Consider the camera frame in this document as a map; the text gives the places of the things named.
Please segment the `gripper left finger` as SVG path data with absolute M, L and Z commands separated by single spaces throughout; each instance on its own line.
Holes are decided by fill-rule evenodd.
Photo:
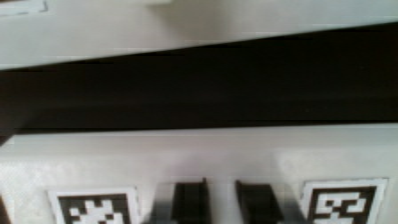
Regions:
M 206 180 L 176 184 L 170 219 L 176 224 L 211 224 Z

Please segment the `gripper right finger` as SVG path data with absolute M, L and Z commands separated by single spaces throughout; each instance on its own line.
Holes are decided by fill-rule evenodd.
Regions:
M 284 216 L 272 186 L 236 181 L 234 187 L 243 224 L 279 224 Z

